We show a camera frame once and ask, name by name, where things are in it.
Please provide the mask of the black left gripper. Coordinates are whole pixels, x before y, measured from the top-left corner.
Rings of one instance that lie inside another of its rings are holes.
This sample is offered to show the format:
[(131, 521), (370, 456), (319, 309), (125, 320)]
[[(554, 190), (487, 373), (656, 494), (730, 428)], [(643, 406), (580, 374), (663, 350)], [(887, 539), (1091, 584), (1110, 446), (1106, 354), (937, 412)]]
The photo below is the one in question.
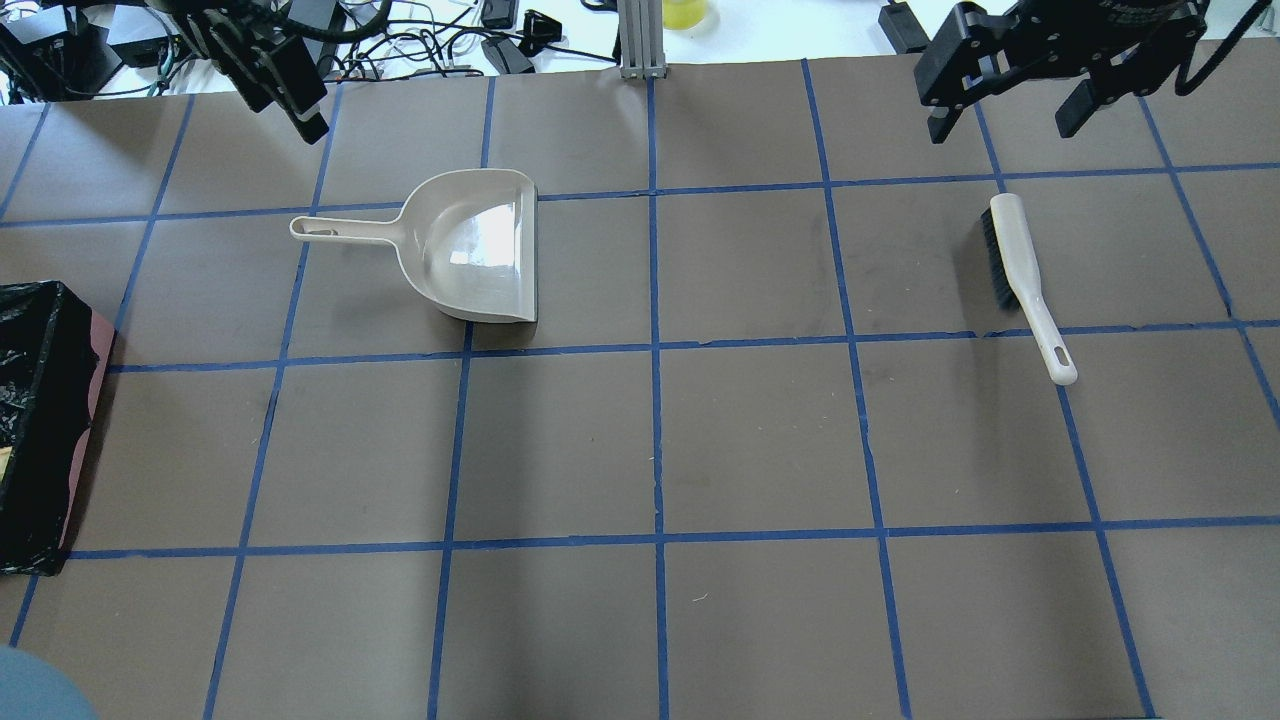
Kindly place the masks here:
[(278, 106), (303, 142), (320, 142), (330, 132), (321, 102), (326, 90), (306, 40), (243, 5), (172, 1), (170, 18), (192, 54), (229, 79), (251, 111)]

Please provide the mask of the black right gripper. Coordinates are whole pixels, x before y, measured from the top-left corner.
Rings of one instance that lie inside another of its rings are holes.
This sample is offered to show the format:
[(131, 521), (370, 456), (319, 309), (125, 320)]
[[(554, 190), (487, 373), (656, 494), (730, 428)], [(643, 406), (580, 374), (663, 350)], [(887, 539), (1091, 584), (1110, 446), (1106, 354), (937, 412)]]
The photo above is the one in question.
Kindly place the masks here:
[(915, 65), (931, 142), (988, 95), (1084, 76), (1056, 111), (1059, 136), (1071, 138), (1119, 97), (1158, 91), (1206, 31), (1196, 1), (1016, 1), (1004, 13), (957, 3)]

